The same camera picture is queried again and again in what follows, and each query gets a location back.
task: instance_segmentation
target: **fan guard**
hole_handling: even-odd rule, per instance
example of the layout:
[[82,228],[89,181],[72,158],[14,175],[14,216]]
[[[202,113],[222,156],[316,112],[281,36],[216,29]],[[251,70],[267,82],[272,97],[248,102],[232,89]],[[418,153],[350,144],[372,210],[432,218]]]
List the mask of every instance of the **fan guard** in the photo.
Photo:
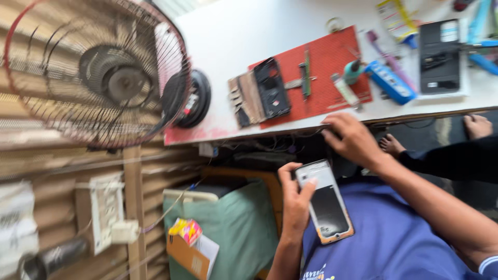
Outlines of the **fan guard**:
[[139,0],[36,0],[12,24],[3,59],[33,117],[92,147],[152,139],[191,91],[181,34]]

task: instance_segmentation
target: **bare foot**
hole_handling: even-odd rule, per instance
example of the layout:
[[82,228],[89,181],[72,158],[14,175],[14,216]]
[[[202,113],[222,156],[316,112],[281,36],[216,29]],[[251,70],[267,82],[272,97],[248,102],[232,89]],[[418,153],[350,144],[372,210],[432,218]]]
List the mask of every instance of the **bare foot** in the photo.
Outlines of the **bare foot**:
[[394,158],[398,158],[402,151],[406,151],[406,149],[391,134],[386,135],[380,140],[380,148],[388,154],[394,156]]
[[464,116],[464,123],[470,140],[490,136],[493,133],[493,124],[483,116]]

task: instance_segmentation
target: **red rubber mat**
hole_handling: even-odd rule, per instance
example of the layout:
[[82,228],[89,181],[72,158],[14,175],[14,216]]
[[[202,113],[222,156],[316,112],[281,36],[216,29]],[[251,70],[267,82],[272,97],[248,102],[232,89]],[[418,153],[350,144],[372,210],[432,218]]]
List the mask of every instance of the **red rubber mat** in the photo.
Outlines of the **red rubber mat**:
[[[354,26],[275,55],[282,79],[286,83],[301,78],[298,65],[304,62],[304,50],[307,47],[310,57],[310,76],[316,76],[317,79],[311,81],[311,95],[306,101],[300,87],[287,90],[291,105],[290,114],[262,122],[260,127],[264,129],[350,107],[330,79],[334,73],[342,75],[344,66],[356,60],[347,46],[359,53]],[[259,63],[250,65],[249,70]],[[360,75],[358,82],[352,85],[351,89],[362,103],[372,101],[368,77],[365,74]]]

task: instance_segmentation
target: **purple toothbrush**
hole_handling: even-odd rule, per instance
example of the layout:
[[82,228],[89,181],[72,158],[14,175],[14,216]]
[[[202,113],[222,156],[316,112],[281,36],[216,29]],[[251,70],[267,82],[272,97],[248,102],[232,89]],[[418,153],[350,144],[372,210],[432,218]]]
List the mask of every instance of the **purple toothbrush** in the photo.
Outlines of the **purple toothbrush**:
[[372,44],[373,48],[387,61],[389,66],[392,68],[393,72],[398,75],[398,77],[403,80],[414,92],[417,92],[417,88],[415,87],[415,84],[411,81],[410,78],[405,74],[401,66],[398,64],[396,61],[396,58],[390,54],[387,54],[383,52],[377,45],[376,41],[378,39],[377,34],[375,31],[370,30],[367,32],[367,38],[370,41],[370,44]]

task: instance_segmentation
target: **blue shirt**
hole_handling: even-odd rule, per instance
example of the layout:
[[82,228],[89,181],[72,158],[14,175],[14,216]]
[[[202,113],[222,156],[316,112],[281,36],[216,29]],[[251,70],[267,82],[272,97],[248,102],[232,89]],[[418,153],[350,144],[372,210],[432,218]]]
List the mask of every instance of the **blue shirt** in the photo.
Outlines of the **blue shirt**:
[[340,191],[355,234],[322,245],[310,222],[303,238],[302,280],[497,279],[498,257],[485,260],[481,274],[472,272],[422,217],[376,177],[344,182]]

